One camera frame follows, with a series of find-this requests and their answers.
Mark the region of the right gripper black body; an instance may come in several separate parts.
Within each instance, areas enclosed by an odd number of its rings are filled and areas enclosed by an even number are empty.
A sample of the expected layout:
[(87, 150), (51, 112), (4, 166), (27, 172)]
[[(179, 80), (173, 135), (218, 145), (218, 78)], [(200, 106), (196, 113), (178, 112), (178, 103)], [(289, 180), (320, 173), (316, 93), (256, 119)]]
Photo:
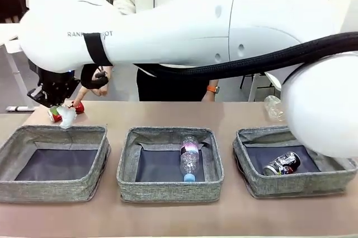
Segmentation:
[(30, 90), (27, 96), (46, 107), (62, 105), (72, 96), (79, 84), (75, 70), (54, 73), (38, 66), (30, 66), (30, 69), (38, 75), (39, 80), (37, 87)]

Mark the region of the person's right hand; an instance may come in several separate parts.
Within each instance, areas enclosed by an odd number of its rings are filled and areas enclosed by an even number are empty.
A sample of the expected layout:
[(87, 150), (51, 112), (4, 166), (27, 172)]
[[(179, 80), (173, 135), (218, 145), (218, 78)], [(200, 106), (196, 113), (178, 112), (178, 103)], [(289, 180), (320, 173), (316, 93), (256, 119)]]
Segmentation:
[(95, 94), (96, 96), (106, 96), (107, 95), (107, 92), (108, 92), (108, 84), (102, 86), (101, 88), (99, 89), (92, 89), (92, 90), (89, 90), (85, 87), (81, 87), (77, 93), (77, 96), (75, 97), (74, 101), (72, 102), (72, 106), (73, 107), (77, 107), (79, 106), (79, 104), (81, 103), (81, 101), (83, 100), (83, 98), (85, 97), (85, 95), (88, 93), (88, 92), (92, 92), (93, 94)]

